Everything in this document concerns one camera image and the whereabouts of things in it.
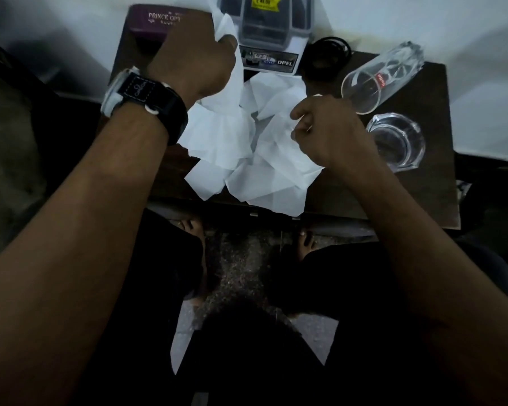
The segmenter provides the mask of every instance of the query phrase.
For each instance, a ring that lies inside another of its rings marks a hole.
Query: wristwatch
[[[103,99],[102,114],[110,117],[124,101],[144,105],[158,117],[169,134],[168,145],[177,143],[188,123],[183,99],[168,84],[142,77],[136,67],[123,70],[111,82]]]

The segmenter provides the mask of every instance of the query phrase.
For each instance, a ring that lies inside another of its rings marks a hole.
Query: brown wooden table
[[[124,27],[111,77],[124,68],[145,67],[152,54],[140,48],[132,34]],[[340,96],[345,75],[375,57],[364,52],[354,53],[351,62],[331,82],[305,80],[307,93]],[[460,227],[454,172],[454,150],[450,122],[450,104],[446,67],[425,63],[420,73],[397,94],[383,103],[374,113],[362,116],[365,124],[374,114],[399,112],[421,126],[426,141],[425,157],[416,170],[397,174],[399,180],[418,203],[444,228]],[[232,197],[224,188],[219,195],[202,202],[184,177],[197,163],[179,145],[169,147],[153,185],[151,198],[172,200],[175,204],[198,206],[211,214],[250,216],[258,207],[251,207]],[[324,170],[310,186],[305,212],[316,217],[366,218],[357,200],[328,170]],[[286,219],[280,214],[263,211],[270,221]]]

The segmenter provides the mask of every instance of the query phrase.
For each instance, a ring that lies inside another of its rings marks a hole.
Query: person's left hand
[[[236,48],[234,36],[214,40],[210,13],[192,11],[168,34],[147,73],[169,84],[189,109],[197,100],[226,86],[235,66]]]

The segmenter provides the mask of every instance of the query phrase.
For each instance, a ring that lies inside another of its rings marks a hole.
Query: crumpled paper
[[[176,5],[210,11],[216,40],[226,34],[237,38],[231,17],[220,12],[213,0],[178,0]],[[291,138],[297,121],[290,119],[290,112],[304,98],[301,77],[259,73],[243,83],[237,49],[226,87],[189,111],[179,144],[200,161],[185,180],[203,200],[226,185],[241,202],[292,217],[301,215],[306,191],[323,169]]]

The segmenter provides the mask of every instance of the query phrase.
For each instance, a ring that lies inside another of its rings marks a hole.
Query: clear glass tumbler
[[[378,153],[393,172],[419,167],[425,154],[425,139],[416,122],[389,112],[375,115],[367,132],[374,136]]]
[[[342,97],[352,101],[358,114],[370,114],[413,79],[424,62],[418,44],[402,43],[348,74],[342,82]]]

